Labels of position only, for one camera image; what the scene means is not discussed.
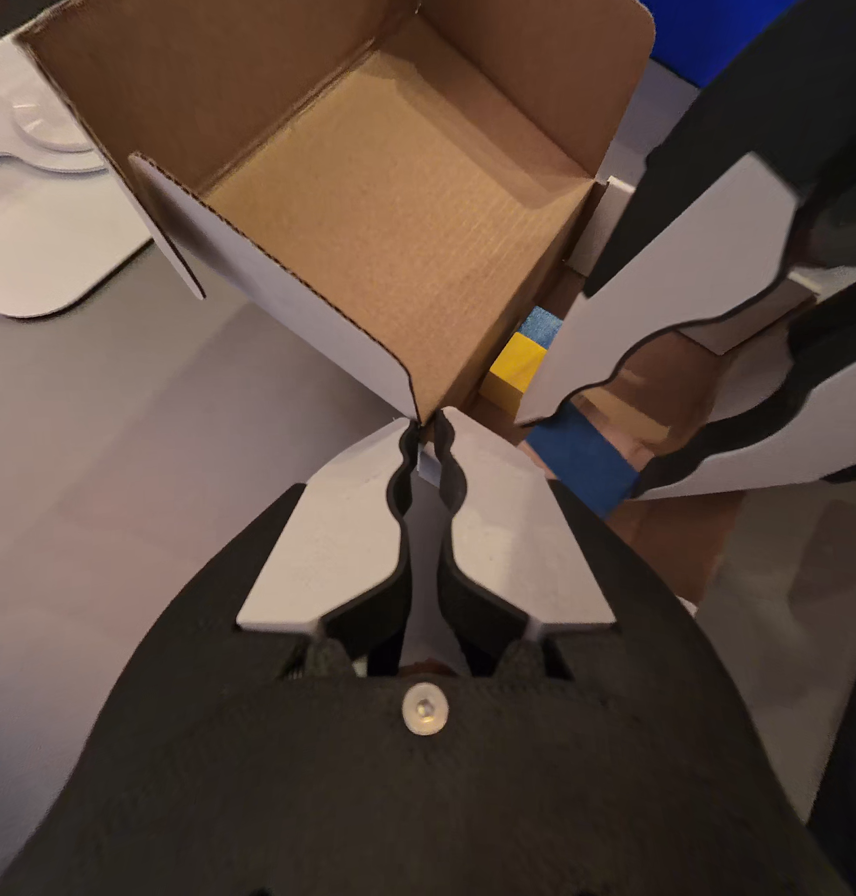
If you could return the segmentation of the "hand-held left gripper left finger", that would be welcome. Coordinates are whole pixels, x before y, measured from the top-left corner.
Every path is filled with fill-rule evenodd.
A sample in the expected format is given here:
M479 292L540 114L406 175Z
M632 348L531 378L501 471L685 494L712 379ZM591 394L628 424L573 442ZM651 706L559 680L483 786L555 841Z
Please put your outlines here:
M332 639L350 659L402 635L418 445L418 425L394 420L312 475L236 616L243 631Z

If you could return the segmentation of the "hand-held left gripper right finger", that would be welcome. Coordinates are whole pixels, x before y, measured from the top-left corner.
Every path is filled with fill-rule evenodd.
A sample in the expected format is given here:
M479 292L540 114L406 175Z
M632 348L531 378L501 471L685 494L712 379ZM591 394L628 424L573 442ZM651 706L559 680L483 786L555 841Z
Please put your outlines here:
M438 606L469 670L493 672L517 642L613 628L613 610L541 468L456 408L437 413L434 436L449 514Z

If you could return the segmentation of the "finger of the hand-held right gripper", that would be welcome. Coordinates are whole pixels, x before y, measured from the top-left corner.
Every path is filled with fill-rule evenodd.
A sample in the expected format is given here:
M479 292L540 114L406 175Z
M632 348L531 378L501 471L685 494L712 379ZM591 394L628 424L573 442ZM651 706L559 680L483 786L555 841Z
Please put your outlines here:
M836 478L856 468L856 342L749 352L711 417L680 450L649 462L632 497L691 497Z
M515 423L550 418L605 385L663 332L717 321L766 293L780 270L800 193L754 154L728 169L593 296L568 310Z

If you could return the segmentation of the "blue plastic bin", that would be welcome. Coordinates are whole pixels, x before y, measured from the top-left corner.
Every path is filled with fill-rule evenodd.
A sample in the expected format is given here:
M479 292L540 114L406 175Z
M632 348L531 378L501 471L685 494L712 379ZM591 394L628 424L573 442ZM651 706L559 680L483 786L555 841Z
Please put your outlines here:
M651 58L695 87L710 84L792 1L644 1L654 19Z

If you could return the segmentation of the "blue-faced large wooden cube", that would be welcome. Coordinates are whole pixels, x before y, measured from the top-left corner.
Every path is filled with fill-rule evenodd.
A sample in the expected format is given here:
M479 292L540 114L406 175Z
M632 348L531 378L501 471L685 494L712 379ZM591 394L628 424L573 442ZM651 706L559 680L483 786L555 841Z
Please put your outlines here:
M519 448L605 519L651 460L701 429L729 364L667 333L632 354L611 382L575 394L532 426Z

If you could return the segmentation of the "small blue cube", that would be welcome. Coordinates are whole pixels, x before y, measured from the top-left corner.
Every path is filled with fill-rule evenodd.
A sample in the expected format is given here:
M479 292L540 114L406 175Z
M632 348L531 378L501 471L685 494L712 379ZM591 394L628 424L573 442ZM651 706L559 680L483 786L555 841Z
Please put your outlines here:
M523 320L518 334L548 351L563 321L545 308L535 306Z

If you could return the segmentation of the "small yellow cube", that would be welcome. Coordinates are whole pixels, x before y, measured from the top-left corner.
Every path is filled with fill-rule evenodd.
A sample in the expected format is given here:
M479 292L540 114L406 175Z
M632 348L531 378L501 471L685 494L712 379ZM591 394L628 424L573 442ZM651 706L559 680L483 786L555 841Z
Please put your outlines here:
M514 418L523 395L547 354L538 342L516 332L492 363L485 375L479 396Z

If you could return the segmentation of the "white cardboard box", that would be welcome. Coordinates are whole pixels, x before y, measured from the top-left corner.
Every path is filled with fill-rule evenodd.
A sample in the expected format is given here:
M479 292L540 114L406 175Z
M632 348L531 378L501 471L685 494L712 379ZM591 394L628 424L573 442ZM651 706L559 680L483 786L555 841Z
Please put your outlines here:
M191 259L426 424L561 266L655 26L631 1L88 1L17 40L197 297Z

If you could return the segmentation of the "white rounded base plate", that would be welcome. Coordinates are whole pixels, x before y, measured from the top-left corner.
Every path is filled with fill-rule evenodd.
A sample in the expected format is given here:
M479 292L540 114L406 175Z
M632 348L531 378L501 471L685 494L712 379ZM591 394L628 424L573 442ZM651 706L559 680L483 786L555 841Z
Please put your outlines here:
M65 106L8 35L0 39L0 96L27 93ZM149 241L107 164L97 174L58 175L0 160L1 316L41 318L75 305Z

